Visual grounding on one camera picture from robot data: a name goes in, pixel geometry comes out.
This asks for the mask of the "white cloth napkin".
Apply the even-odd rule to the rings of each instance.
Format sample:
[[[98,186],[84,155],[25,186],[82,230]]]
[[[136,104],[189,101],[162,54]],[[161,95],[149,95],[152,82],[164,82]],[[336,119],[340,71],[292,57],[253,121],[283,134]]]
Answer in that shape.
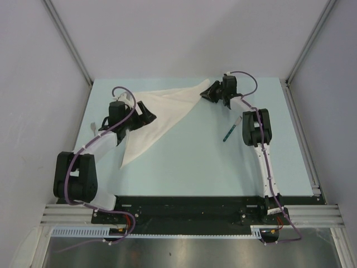
[[[156,119],[146,126],[130,131],[122,166],[128,165],[146,152],[167,131],[179,123],[199,102],[200,93],[210,85],[205,79],[194,87],[136,92],[137,102],[143,102]]]

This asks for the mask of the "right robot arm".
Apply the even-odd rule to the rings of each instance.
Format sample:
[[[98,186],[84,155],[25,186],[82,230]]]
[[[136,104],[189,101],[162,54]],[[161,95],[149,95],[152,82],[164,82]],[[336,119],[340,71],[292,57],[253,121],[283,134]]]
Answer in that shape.
[[[236,74],[244,74],[253,79],[253,91],[241,94],[237,92]],[[201,98],[211,103],[223,102],[228,109],[241,109],[239,120],[242,123],[243,142],[254,150],[258,160],[262,180],[263,206],[258,208],[257,217],[264,224],[272,223],[277,216],[289,221],[289,216],[282,204],[282,196],[273,175],[270,155],[272,128],[267,109],[259,109],[250,104],[246,97],[254,94],[258,82],[254,76],[244,71],[232,71],[223,75],[222,81],[215,81],[208,89],[200,93]]]

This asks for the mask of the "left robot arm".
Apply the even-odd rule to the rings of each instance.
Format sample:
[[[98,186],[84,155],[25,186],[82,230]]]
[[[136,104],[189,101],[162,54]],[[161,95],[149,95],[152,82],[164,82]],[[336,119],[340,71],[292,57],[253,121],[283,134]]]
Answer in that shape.
[[[142,101],[128,104],[123,101],[109,103],[98,134],[77,153],[62,151],[56,160],[53,193],[71,204],[86,204],[104,210],[111,223],[119,222],[123,209],[116,205],[117,197],[98,186],[96,164],[110,150],[125,148],[131,132],[148,126],[157,116]]]

